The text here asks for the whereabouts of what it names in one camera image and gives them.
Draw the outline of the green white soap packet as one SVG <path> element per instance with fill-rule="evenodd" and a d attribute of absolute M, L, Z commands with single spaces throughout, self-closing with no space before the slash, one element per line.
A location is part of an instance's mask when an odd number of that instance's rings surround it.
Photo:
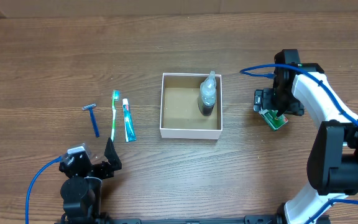
<path fill-rule="evenodd" d="M 283 114 L 277 116 L 276 110 L 260 110 L 259 115 L 261 115 L 273 131 L 280 129 L 288 123 L 288 119 Z"/>

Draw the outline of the blue disposable razor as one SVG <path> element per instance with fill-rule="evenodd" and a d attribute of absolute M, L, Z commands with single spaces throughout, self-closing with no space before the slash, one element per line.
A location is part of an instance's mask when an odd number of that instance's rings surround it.
<path fill-rule="evenodd" d="M 92 125 L 93 125 L 94 134 L 98 138 L 99 137 L 99 129 L 98 129 L 98 125 L 97 125 L 97 122 L 96 122 L 96 118 L 95 118 L 94 113 L 93 113 L 93 109 L 95 107 L 96 107 L 96 104 L 92 103 L 92 104 L 83 106 L 82 110 L 83 111 L 86 111 L 86 110 L 89 111 L 89 116 L 90 116 L 90 119 L 91 119 L 91 122 L 92 122 Z"/>

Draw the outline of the clear dark spray bottle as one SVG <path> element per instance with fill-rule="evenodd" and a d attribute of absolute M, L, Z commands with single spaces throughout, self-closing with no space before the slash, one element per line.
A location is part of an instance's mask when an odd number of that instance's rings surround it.
<path fill-rule="evenodd" d="M 209 76 L 200 85 L 198 108 L 203 116 L 210 116 L 216 103 L 216 73 L 210 71 Z"/>

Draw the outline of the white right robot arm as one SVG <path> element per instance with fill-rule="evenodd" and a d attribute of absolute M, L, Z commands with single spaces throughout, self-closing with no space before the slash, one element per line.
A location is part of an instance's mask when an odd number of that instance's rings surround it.
<path fill-rule="evenodd" d="M 337 203 L 358 205 L 358 115 L 329 85 L 317 65 L 274 64 L 276 79 L 290 75 L 291 96 L 303 104 L 318 127 L 308 162 L 308 182 L 283 206 L 280 223 L 329 223 L 322 214 Z"/>

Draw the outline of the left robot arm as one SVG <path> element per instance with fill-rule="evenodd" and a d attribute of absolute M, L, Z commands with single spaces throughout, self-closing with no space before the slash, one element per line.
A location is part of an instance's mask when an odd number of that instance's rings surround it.
<path fill-rule="evenodd" d="M 60 189 L 64 210 L 62 223 L 112 222 L 108 213 L 100 212 L 103 180 L 114 177 L 114 172 L 122 169 L 111 138 L 107 140 L 104 155 L 106 161 L 92 164 L 86 144 L 72 147 L 64 154 L 59 171 L 68 180 Z"/>

